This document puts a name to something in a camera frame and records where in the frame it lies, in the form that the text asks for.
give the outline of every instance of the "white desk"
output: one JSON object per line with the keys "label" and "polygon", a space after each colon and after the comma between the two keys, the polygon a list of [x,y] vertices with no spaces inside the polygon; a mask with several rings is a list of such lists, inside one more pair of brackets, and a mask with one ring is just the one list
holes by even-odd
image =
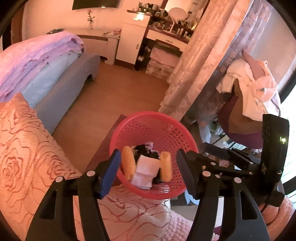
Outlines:
{"label": "white desk", "polygon": [[120,36],[104,34],[104,31],[87,28],[67,28],[65,31],[81,37],[84,41],[87,53],[94,53],[106,57],[107,60],[105,60],[105,63],[114,65]]}

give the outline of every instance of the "light blue bed sheet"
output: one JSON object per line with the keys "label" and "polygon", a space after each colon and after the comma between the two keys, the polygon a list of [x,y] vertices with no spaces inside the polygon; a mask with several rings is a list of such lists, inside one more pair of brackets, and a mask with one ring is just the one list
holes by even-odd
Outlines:
{"label": "light blue bed sheet", "polygon": [[78,58],[77,53],[67,53],[57,57],[42,68],[37,76],[26,86],[22,94],[29,106],[34,108],[47,95],[62,73]]}

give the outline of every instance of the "yellow sponge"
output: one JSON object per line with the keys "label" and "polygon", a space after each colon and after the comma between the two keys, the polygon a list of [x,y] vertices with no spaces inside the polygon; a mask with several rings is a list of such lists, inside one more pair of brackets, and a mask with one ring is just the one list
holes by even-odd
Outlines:
{"label": "yellow sponge", "polygon": [[121,153],[121,165],[123,168],[124,176],[129,181],[133,178],[136,172],[136,161],[133,151],[129,146],[125,146]]}
{"label": "yellow sponge", "polygon": [[160,178],[163,182],[172,180],[172,155],[167,151],[160,154]]}

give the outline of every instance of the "cabinet door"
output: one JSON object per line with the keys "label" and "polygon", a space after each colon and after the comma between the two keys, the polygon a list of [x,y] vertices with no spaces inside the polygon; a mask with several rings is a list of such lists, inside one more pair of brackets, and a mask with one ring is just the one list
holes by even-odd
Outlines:
{"label": "cabinet door", "polygon": [[116,59],[135,64],[145,31],[146,28],[143,26],[125,23],[122,28]]}

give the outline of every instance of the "lamp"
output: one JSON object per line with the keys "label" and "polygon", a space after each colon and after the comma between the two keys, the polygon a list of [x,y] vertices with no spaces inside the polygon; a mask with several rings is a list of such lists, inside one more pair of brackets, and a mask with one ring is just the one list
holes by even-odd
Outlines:
{"label": "lamp", "polygon": [[138,13],[136,18],[133,18],[133,20],[136,21],[142,21],[144,19],[144,14],[143,13]]}

